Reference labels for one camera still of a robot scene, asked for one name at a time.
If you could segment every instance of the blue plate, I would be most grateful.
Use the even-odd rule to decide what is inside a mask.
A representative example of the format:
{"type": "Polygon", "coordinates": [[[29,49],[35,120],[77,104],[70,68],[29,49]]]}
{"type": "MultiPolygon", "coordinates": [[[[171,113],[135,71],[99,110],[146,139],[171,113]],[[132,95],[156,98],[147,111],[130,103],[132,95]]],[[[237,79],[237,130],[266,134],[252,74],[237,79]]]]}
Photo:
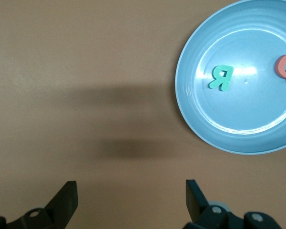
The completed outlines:
{"type": "Polygon", "coordinates": [[[238,154],[286,147],[286,79],[275,71],[286,54],[286,0],[243,0],[203,22],[176,70],[176,96],[191,129],[238,154]],[[227,91],[211,89],[213,69],[233,67],[227,91]]]}

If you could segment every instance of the metal screw head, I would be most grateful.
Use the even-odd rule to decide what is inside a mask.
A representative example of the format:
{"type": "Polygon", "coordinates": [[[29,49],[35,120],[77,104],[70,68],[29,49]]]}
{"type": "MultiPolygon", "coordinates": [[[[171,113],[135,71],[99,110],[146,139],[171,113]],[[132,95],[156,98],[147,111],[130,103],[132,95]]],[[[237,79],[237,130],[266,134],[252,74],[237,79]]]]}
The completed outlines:
{"type": "Polygon", "coordinates": [[[212,211],[213,211],[214,213],[216,213],[216,214],[220,214],[220,213],[223,212],[223,211],[220,209],[220,207],[217,207],[217,206],[212,207],[212,211]]]}
{"type": "Polygon", "coordinates": [[[260,215],[260,214],[257,214],[257,213],[253,213],[252,215],[252,218],[258,222],[263,222],[263,217],[260,215]]]}

